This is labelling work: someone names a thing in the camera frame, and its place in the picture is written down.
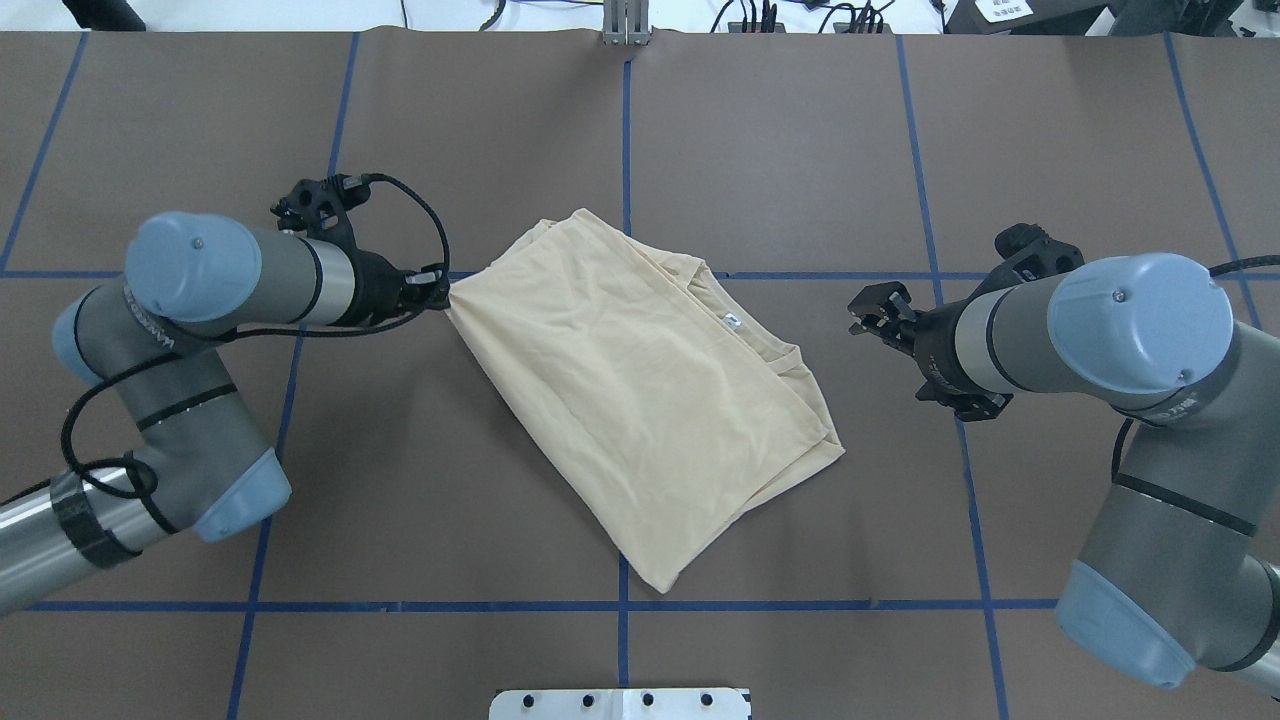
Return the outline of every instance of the paper label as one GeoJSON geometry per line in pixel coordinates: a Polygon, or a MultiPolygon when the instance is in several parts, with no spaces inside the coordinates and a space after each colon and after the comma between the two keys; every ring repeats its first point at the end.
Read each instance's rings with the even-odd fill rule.
{"type": "Polygon", "coordinates": [[[1027,0],[974,0],[974,4],[988,23],[1002,23],[1033,14],[1027,0]]]}

